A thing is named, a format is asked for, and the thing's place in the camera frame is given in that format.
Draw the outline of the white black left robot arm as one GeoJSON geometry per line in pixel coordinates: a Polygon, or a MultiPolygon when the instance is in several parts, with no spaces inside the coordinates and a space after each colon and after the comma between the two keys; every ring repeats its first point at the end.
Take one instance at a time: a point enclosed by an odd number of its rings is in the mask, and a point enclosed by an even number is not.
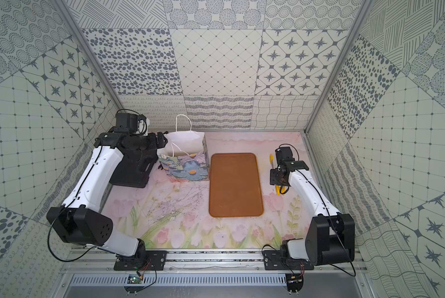
{"type": "Polygon", "coordinates": [[[100,212],[108,184],[144,188],[158,161],[157,151],[168,140],[161,132],[147,135],[106,132],[96,138],[82,177],[61,206],[47,212],[47,220],[65,243],[91,245],[121,257],[145,260],[143,241],[119,232],[100,212]]]}

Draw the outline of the yellow steel food tongs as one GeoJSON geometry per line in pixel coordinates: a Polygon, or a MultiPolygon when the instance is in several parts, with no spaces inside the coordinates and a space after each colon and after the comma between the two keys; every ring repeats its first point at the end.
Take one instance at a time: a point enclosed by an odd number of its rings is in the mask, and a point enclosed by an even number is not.
{"type": "MultiPolygon", "coordinates": [[[[278,168],[281,169],[281,167],[276,166],[276,159],[274,155],[270,154],[270,164],[272,166],[272,169],[278,168]]],[[[276,194],[284,196],[285,193],[288,191],[285,186],[275,186],[276,194]]]]}

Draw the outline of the floral paper gift bag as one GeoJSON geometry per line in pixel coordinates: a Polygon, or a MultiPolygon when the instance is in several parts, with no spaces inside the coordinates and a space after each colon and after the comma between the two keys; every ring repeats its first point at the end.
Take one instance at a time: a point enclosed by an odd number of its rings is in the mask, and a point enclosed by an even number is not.
{"type": "Polygon", "coordinates": [[[157,150],[163,170],[176,182],[209,180],[210,162],[205,133],[192,128],[180,130],[175,119],[175,130],[166,136],[167,144],[157,150]]]}

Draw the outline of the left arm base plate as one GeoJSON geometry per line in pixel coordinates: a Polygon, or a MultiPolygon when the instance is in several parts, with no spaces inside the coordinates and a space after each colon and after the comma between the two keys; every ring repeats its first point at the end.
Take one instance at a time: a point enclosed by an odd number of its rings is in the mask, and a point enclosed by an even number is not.
{"type": "Polygon", "coordinates": [[[162,271],[165,266],[168,251],[151,250],[146,251],[143,257],[122,257],[117,255],[114,271],[137,271],[145,268],[148,264],[149,270],[162,271]]]}

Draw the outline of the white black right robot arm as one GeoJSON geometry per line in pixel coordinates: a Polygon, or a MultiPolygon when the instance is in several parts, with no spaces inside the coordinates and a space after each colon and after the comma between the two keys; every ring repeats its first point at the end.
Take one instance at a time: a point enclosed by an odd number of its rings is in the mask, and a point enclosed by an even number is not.
{"type": "Polygon", "coordinates": [[[341,213],[317,186],[303,161],[285,161],[270,171],[270,184],[294,190],[311,220],[303,238],[286,240],[282,251],[314,266],[354,261],[355,222],[341,213]]]}

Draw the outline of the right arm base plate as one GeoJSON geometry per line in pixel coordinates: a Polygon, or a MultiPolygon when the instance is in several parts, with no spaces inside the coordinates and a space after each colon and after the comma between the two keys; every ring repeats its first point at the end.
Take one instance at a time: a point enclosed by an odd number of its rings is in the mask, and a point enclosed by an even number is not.
{"type": "Polygon", "coordinates": [[[314,266],[307,260],[282,257],[278,250],[262,250],[264,268],[267,271],[292,270],[294,272],[314,270],[314,266]]]}

